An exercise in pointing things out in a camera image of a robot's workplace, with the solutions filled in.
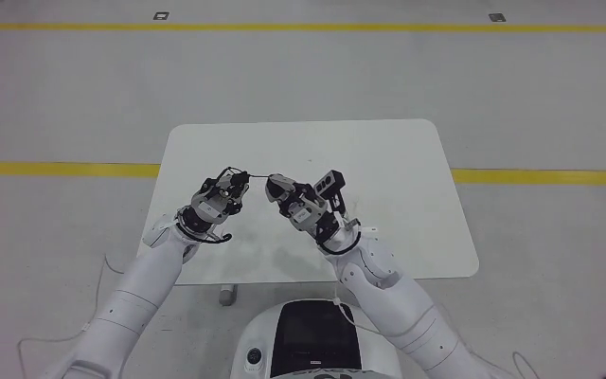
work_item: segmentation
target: yellow floor line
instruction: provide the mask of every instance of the yellow floor line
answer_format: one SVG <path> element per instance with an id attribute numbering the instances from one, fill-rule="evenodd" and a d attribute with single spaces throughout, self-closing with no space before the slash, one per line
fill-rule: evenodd
<path id="1" fill-rule="evenodd" d="M 0 162 L 0 175 L 154 178 L 160 165 L 135 163 Z M 606 186 L 606 171 L 452 169 L 461 184 Z"/>
<path id="2" fill-rule="evenodd" d="M 80 31 L 416 31 L 444 33 L 606 33 L 580 24 L 0 24 L 0 30 Z"/>
<path id="3" fill-rule="evenodd" d="M 156 177 L 160 165 L 136 163 L 0 162 L 0 175 Z"/>
<path id="4" fill-rule="evenodd" d="M 606 186 L 606 171 L 451 169 L 456 183 Z"/>

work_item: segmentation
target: gray floor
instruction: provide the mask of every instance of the gray floor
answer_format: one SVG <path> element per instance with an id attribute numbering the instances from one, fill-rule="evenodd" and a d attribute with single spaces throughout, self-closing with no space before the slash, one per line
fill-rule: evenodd
<path id="1" fill-rule="evenodd" d="M 4 0 L 0 22 L 600 23 L 603 2 Z M 181 123 L 425 117 L 452 167 L 604 169 L 604 34 L 0 31 L 0 160 L 159 162 Z M 457 186 L 480 258 L 472 278 L 423 280 L 466 341 L 543 378 L 606 374 L 606 188 Z M 153 180 L 0 177 L 0 367 L 14 344 L 76 331 L 102 256 L 134 257 Z M 104 274 L 101 298 L 117 275 Z M 241 330 L 328 285 L 177 287 L 127 378 L 226 378 Z M 25 346 L 30 376 L 69 344 Z M 422 372 L 402 357 L 409 378 Z"/>

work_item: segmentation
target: white table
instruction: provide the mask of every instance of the white table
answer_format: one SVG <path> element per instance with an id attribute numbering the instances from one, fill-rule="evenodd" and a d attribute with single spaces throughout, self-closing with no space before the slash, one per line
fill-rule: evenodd
<path id="1" fill-rule="evenodd" d="M 169 136 L 145 230 L 189 204 L 226 166 L 279 172 L 312 185 L 330 169 L 345 176 L 349 215 L 377 234 L 400 266 L 421 278 L 468 277 L 478 259 L 434 124 L 423 119 L 181 125 Z M 307 233 L 297 232 L 251 179 L 239 215 L 202 245 L 177 284 L 333 281 Z M 139 246 L 138 254 L 149 248 Z"/>

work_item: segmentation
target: black component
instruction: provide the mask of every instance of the black component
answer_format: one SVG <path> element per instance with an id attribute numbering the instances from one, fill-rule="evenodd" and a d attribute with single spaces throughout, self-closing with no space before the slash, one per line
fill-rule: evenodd
<path id="1" fill-rule="evenodd" d="M 205 233 L 212 226 L 211 223 L 207 223 L 206 221 L 198 217 L 193 207 L 186 207 L 181 213 L 181 215 L 185 227 L 195 233 Z"/>
<path id="2" fill-rule="evenodd" d="M 335 197 L 344 186 L 345 178 L 343 177 L 343 174 L 337 170 L 330 170 L 314 187 L 319 196 L 325 200 L 330 200 L 330 198 Z"/>
<path id="3" fill-rule="evenodd" d="M 315 242 L 320 246 L 339 230 L 339 223 L 330 212 L 324 212 L 320 220 L 315 223 Z"/>
<path id="4" fill-rule="evenodd" d="M 228 203 L 225 206 L 225 210 L 224 211 L 227 214 L 234 215 L 236 213 L 240 213 L 241 209 L 242 209 L 242 203 L 234 203 L 234 202 L 232 202 L 232 203 Z"/>
<path id="5" fill-rule="evenodd" d="M 309 369 L 362 369 L 356 328 L 330 301 L 288 303 L 277 322 L 270 377 Z"/>
<path id="6" fill-rule="evenodd" d="M 257 348 L 253 348 L 251 350 L 248 351 L 248 353 L 246 354 L 246 361 L 248 363 L 250 363 L 251 365 L 256 365 L 258 362 L 261 361 L 261 350 L 257 349 Z"/>
<path id="7" fill-rule="evenodd" d="M 343 174 L 336 170 L 330 170 L 314 187 L 320 197 L 330 202 L 332 210 L 344 214 L 346 211 L 345 202 L 341 195 L 341 188 L 344 186 L 345 178 Z"/>
<path id="8" fill-rule="evenodd" d="M 272 182 L 270 179 L 267 179 L 265 187 L 267 188 L 269 194 L 276 199 L 282 196 L 282 194 L 284 193 L 284 189 L 276 183 Z"/>
<path id="9" fill-rule="evenodd" d="M 505 23 L 507 21 L 503 13 L 491 13 L 489 17 L 493 23 Z"/>

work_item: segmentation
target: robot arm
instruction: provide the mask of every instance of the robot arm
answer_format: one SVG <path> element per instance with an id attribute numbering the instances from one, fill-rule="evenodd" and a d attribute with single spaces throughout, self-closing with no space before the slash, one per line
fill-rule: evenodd
<path id="1" fill-rule="evenodd" d="M 337 279 L 389 342 L 432 379 L 503 379 L 475 358 L 449 327 L 429 295 L 397 265 L 376 238 L 349 221 L 340 189 L 343 175 L 331 171 L 315 186 L 270 175 L 266 193 L 297 230 L 307 231 L 333 265 Z"/>
<path id="2" fill-rule="evenodd" d="M 151 250 L 137 257 L 74 349 L 42 377 L 120 378 L 139 336 L 179 278 L 182 265 L 200 244 L 221 244 L 231 238 L 229 234 L 218 237 L 213 230 L 240 212 L 249 177 L 246 171 L 227 168 L 217 178 L 206 179 L 190 205 L 156 222 L 143 238 Z"/>

